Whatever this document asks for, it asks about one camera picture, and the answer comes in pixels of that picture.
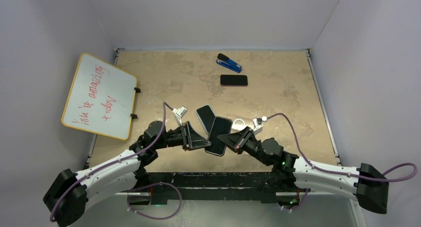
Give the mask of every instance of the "smartphone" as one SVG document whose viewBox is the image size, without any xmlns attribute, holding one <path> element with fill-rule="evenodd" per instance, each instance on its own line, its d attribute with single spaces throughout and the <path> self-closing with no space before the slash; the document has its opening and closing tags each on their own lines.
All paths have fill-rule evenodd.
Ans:
<svg viewBox="0 0 421 227">
<path fill-rule="evenodd" d="M 196 113 L 200 119 L 200 122 L 203 124 L 203 127 L 206 130 L 206 133 L 211 132 L 213 120 L 215 119 L 215 114 L 209 105 L 205 105 L 196 110 Z"/>
<path fill-rule="evenodd" d="M 231 126 L 232 120 L 216 116 L 208 137 L 211 146 L 205 147 L 205 152 L 216 156 L 223 156 L 226 147 L 225 143 L 218 139 L 218 135 L 229 134 Z"/>
<path fill-rule="evenodd" d="M 247 86 L 248 84 L 245 75 L 221 75 L 222 86 Z"/>
</svg>

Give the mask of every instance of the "cable connector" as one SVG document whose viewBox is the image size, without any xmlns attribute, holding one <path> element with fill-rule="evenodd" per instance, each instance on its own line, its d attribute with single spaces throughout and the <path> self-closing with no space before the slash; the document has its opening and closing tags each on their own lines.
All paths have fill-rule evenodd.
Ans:
<svg viewBox="0 0 421 227">
<path fill-rule="evenodd" d="M 291 214 L 291 213 L 292 213 L 292 209 L 285 208 L 284 206 L 281 206 L 281 211 L 285 211 L 285 212 L 287 212 L 288 214 Z"/>
<path fill-rule="evenodd" d="M 181 108 L 179 109 L 173 109 L 172 112 L 174 113 L 175 121 L 177 122 L 178 126 L 182 126 L 183 122 L 181 121 L 181 119 L 187 113 L 187 108 L 181 106 Z"/>
<path fill-rule="evenodd" d="M 266 116 L 262 116 L 261 118 L 257 117 L 253 119 L 253 133 L 257 135 L 263 130 L 263 123 L 266 122 L 268 118 Z"/>
</svg>

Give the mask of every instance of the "blue stapler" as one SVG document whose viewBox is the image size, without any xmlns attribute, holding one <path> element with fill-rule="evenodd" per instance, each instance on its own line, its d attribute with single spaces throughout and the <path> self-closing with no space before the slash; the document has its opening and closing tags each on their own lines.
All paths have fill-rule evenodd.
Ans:
<svg viewBox="0 0 421 227">
<path fill-rule="evenodd" d="M 241 72 L 241 66 L 222 53 L 218 54 L 216 63 L 237 73 Z"/>
</svg>

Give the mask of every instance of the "whiteboard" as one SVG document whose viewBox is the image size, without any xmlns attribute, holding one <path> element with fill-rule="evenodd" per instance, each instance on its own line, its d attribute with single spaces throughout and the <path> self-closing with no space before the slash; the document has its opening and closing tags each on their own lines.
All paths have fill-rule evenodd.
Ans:
<svg viewBox="0 0 421 227">
<path fill-rule="evenodd" d="M 135 103 L 136 77 L 83 53 L 62 115 L 64 126 L 126 140 Z"/>
</svg>

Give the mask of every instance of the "white wall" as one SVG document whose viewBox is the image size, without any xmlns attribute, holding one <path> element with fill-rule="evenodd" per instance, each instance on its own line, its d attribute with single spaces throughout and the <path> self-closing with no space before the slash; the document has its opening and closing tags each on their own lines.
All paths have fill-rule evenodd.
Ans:
<svg viewBox="0 0 421 227">
<path fill-rule="evenodd" d="M 312 59 L 346 165 L 421 166 L 420 52 L 420 0 L 340 0 Z M 365 212 L 367 226 L 420 226 L 420 186 L 392 183 L 388 214 Z"/>
<path fill-rule="evenodd" d="M 112 60 L 87 0 L 0 0 L 0 222 L 55 226 L 42 197 L 92 135 L 60 123 L 78 58 Z"/>
<path fill-rule="evenodd" d="M 115 47 L 306 49 L 339 0 L 90 0 Z"/>
</svg>

